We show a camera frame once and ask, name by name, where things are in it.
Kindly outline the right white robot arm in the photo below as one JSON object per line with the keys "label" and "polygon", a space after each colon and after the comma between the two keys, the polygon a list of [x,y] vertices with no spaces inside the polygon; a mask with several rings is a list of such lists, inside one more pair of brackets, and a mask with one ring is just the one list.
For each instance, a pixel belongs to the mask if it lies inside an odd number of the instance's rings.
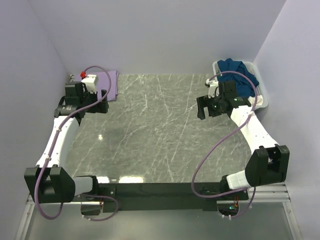
{"label": "right white robot arm", "polygon": [[287,177],[290,151],[286,145],[279,145],[258,120],[254,105],[247,98],[239,96],[234,81],[220,82],[218,95],[201,96],[197,101],[197,117],[206,118],[227,114],[241,131],[251,150],[251,157],[244,170],[229,174],[222,180],[219,193],[230,200],[237,189],[283,183]]}

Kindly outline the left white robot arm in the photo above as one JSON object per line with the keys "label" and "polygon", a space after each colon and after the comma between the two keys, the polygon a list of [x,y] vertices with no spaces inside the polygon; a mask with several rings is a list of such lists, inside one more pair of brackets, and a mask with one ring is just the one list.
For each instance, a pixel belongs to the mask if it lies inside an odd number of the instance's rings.
{"label": "left white robot arm", "polygon": [[89,91],[89,84],[71,82],[54,110],[53,128],[46,148],[35,167],[24,172],[32,199],[38,204],[69,203],[82,194],[88,201],[100,195],[94,176],[71,177],[66,171],[68,152],[86,113],[108,112],[107,91]]}

